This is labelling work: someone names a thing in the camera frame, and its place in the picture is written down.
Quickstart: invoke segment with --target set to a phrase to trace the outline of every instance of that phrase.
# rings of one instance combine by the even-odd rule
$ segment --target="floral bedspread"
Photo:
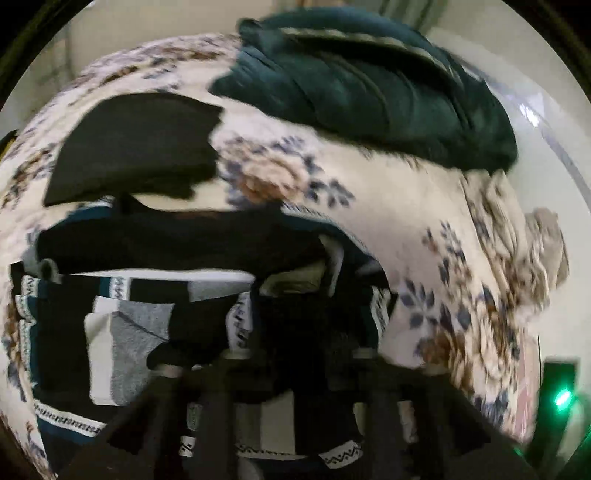
[[[502,230],[508,226],[495,212],[502,210],[504,200],[498,199],[499,207],[490,196],[491,185],[510,189],[503,174],[489,178],[477,172],[467,178],[456,170],[327,137],[210,95],[208,84],[227,71],[238,48],[233,36],[198,35],[108,55],[41,110],[0,163],[0,381],[7,385],[0,388],[0,411],[28,457],[45,478],[53,477],[21,362],[8,266],[21,258],[36,232],[79,207],[46,209],[41,204],[69,132],[106,98],[152,91],[191,96],[225,111],[210,138],[219,153],[217,178],[196,186],[188,202],[140,195],[142,202],[159,209],[232,209],[280,199],[337,222],[379,259],[391,288],[400,294],[381,354],[409,367],[445,367],[454,385],[496,427],[516,439],[526,438],[535,402],[524,352],[535,355],[536,364],[537,352],[524,348],[531,338],[519,318],[524,303],[519,299],[530,297],[518,293],[530,285],[508,279],[530,271],[533,245],[543,247],[547,229],[546,237],[531,233],[535,229],[528,228],[526,216],[512,204],[519,224],[514,230],[523,230],[525,243],[514,251],[503,247]],[[516,237],[515,232],[509,237]],[[557,242],[558,237],[559,229],[551,239]],[[546,290],[565,278],[564,248],[562,252],[562,275],[554,275]],[[537,300],[540,305],[530,305],[539,308],[547,301]]]

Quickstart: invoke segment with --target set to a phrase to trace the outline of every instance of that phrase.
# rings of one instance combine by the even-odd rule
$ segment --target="wall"
[[[576,79],[542,36],[505,2],[449,0],[437,27],[517,67],[591,135],[591,105]]]
[[[274,0],[97,0],[71,22],[72,66],[158,38],[231,33],[242,17],[263,17]]]

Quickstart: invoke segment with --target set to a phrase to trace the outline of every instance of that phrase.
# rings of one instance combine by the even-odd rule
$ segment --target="dark teal fabric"
[[[312,8],[242,20],[239,33],[243,48],[210,86],[214,95],[445,167],[493,172],[517,158],[507,114],[486,84],[402,23],[351,7]]]

